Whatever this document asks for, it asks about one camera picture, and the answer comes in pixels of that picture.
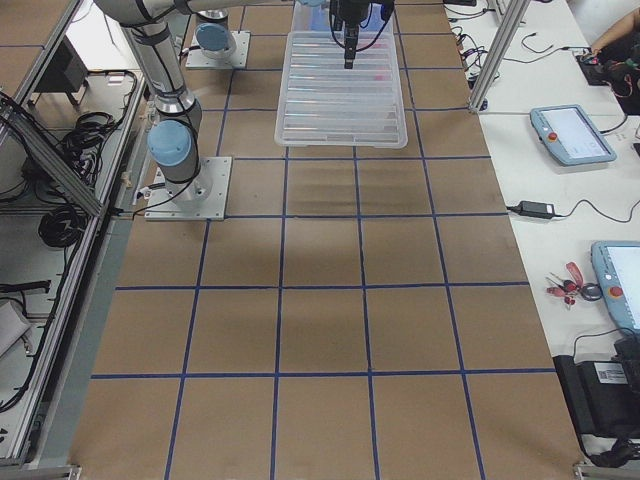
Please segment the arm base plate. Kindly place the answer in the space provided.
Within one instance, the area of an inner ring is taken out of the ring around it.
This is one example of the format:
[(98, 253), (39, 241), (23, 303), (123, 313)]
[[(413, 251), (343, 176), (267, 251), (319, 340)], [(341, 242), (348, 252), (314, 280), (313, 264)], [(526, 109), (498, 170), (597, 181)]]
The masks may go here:
[(149, 221), (223, 220), (232, 170), (231, 157), (201, 157), (200, 172), (180, 194), (182, 186), (165, 185), (164, 174), (156, 168), (155, 182), (164, 185), (148, 195), (151, 207), (143, 214)]
[(247, 63), (251, 33), (249, 31), (227, 31), (226, 38), (201, 47), (198, 35), (193, 36), (187, 52), (186, 68), (244, 69)]

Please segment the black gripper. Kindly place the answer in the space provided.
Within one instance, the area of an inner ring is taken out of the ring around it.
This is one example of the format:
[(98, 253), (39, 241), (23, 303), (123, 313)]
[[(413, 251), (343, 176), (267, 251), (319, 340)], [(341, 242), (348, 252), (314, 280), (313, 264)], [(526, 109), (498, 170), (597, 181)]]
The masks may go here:
[(351, 69), (357, 54), (359, 28), (368, 19), (371, 2), (367, 0), (331, 0), (329, 3), (332, 30), (343, 29), (344, 68)]

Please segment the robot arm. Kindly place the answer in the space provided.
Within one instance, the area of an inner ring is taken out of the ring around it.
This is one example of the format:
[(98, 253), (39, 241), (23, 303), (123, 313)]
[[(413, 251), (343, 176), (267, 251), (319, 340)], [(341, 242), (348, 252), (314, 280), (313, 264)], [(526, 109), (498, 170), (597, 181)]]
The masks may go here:
[(165, 178), (171, 200), (188, 201), (203, 189), (198, 133), (200, 103), (182, 74), (172, 45), (167, 17), (206, 10), (249, 6), (249, 1), (98, 1), (96, 5), (116, 21), (150, 83), (159, 124), (151, 129), (148, 148)]
[(236, 41), (229, 30), (227, 9), (197, 11), (196, 20), (194, 36), (206, 57), (222, 60), (236, 51)]

